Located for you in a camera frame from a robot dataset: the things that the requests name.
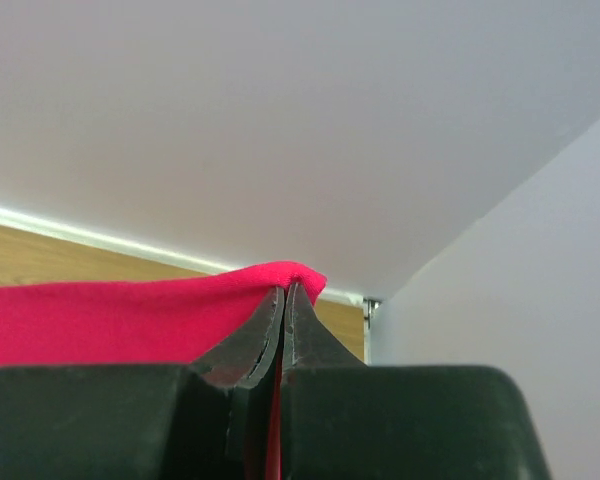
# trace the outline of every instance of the wood panel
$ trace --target wood panel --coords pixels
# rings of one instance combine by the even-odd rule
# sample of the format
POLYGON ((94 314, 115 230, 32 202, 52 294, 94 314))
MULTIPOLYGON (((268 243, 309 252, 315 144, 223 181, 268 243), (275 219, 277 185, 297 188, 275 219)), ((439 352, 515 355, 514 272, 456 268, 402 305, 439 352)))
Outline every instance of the wood panel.
MULTIPOLYGON (((0 226, 0 286, 66 281, 150 281, 203 274, 0 226)), ((363 358, 362 310, 318 301, 320 320, 363 358)))

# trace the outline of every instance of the metal bracket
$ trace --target metal bracket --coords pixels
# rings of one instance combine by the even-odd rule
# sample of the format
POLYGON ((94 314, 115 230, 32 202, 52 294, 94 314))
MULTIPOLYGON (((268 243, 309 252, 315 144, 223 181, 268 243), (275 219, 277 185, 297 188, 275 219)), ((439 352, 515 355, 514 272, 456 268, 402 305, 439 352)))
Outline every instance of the metal bracket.
POLYGON ((382 301, 378 300, 377 298, 365 297, 363 299, 362 311, 364 314, 364 322, 367 325, 367 328, 371 326, 371 320, 373 320, 376 310, 378 310, 378 307, 381 304, 382 301))

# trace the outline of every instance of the red fabric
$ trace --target red fabric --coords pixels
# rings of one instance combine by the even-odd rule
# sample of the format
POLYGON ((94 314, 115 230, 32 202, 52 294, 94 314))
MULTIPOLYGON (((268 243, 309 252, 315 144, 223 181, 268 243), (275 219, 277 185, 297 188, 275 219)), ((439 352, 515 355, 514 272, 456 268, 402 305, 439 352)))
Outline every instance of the red fabric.
POLYGON ((269 414, 269 432, 267 437, 267 462, 264 480, 280 480, 282 478, 282 458, 280 448, 280 382, 282 381, 282 357, 278 357, 276 383, 271 399, 269 414))
POLYGON ((273 286, 324 276, 292 262, 149 283, 0 287, 0 365, 188 363, 244 323, 273 286))

